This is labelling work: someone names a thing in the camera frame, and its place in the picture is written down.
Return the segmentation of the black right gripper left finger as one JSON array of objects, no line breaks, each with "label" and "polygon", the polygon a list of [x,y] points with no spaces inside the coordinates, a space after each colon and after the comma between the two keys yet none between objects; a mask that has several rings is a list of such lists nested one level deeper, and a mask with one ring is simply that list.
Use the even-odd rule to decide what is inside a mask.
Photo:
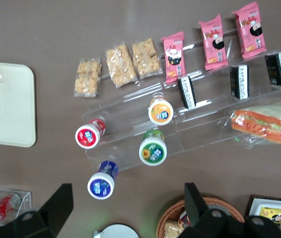
[{"label": "black right gripper left finger", "polygon": [[55,238],[73,210],[72,184],[64,183],[37,211],[0,227],[0,238]]}]

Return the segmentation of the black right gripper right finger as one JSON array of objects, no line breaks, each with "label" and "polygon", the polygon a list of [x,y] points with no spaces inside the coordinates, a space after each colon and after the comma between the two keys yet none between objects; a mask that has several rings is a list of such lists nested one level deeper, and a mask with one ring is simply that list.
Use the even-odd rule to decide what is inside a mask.
[{"label": "black right gripper right finger", "polygon": [[244,224],[222,209],[210,209],[194,183],[184,185],[185,210],[191,226],[181,238],[245,238]]}]

